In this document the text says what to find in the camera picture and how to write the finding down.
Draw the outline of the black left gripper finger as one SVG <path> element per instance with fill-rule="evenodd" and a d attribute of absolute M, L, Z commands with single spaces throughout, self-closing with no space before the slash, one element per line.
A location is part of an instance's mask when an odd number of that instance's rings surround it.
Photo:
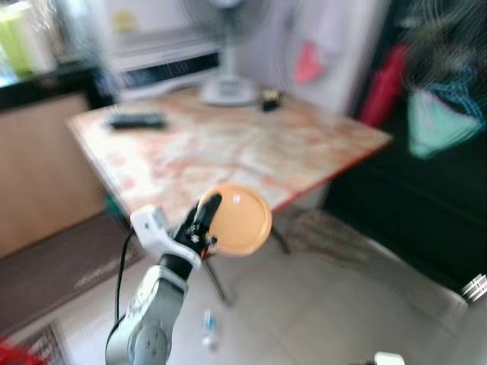
<path fill-rule="evenodd" d="M 222 202 L 222 195 L 216 192 L 208 198 L 203 198 L 201 204 L 194 214 L 194 234 L 195 236 L 205 236 L 212 225 L 217 209 Z"/>

